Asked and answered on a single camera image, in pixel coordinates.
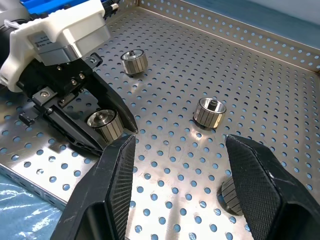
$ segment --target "perforated metal tray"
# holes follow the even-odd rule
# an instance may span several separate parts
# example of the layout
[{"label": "perforated metal tray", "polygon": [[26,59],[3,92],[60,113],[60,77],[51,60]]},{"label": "perforated metal tray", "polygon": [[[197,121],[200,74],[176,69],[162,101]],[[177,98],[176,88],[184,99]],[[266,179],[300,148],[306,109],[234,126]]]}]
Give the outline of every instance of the perforated metal tray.
[{"label": "perforated metal tray", "polygon": [[[268,147],[320,202],[320,131],[314,72],[263,55],[141,7],[113,19],[113,38],[96,52],[96,69],[123,98],[139,128],[126,236],[131,239],[252,239],[244,217],[219,204],[231,175],[226,134]],[[120,56],[143,49],[148,70],[129,77]],[[216,129],[198,128],[202,97],[227,108]],[[43,121],[28,128],[21,93],[0,91],[0,172],[62,208],[96,159],[75,152]],[[84,92],[67,107],[83,118],[95,107]]]}]

